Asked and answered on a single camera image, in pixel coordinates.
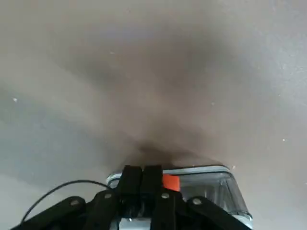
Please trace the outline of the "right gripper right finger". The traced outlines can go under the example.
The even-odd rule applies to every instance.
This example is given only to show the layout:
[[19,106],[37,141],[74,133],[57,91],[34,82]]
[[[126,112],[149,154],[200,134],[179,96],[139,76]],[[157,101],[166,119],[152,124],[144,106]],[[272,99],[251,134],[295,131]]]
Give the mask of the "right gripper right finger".
[[151,230],[249,230],[251,214],[230,170],[222,165],[146,166],[143,215]]

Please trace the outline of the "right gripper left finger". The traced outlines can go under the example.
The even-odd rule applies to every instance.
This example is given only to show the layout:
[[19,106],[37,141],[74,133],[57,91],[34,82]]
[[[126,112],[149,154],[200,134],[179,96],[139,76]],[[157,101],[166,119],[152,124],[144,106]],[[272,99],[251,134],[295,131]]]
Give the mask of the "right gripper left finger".
[[[63,183],[39,198],[25,213],[16,230],[118,230],[122,219],[133,219],[141,208],[142,168],[126,165],[116,187],[93,180]],[[104,188],[90,202],[70,196],[29,218],[43,199],[72,184],[95,184]]]

